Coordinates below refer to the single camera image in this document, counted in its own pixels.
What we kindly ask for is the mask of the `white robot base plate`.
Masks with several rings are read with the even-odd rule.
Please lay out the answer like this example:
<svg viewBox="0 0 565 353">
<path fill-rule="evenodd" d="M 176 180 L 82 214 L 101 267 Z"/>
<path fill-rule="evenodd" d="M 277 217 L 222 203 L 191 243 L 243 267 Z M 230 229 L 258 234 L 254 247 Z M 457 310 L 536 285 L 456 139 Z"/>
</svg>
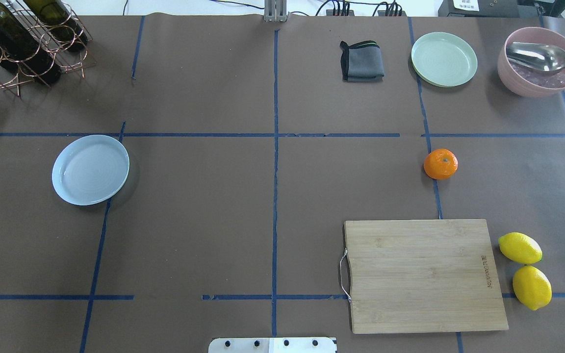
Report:
<svg viewBox="0 0 565 353">
<path fill-rule="evenodd" d="M 336 353 L 331 337 L 252 337 L 213 339 L 209 353 Z"/>
</svg>

